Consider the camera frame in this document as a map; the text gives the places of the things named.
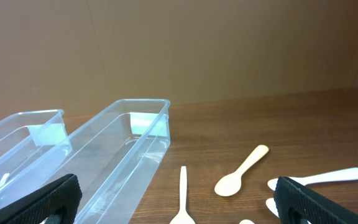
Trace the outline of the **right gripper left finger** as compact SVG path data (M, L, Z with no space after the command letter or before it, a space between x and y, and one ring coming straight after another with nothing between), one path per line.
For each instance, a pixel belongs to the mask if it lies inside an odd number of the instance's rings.
M73 224L82 198L75 174L67 174L0 209L0 224Z

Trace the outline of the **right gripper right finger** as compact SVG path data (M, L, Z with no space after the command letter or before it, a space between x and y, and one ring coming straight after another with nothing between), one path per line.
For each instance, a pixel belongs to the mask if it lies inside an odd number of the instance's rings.
M273 199L282 224L358 224L358 214L289 177L279 177Z

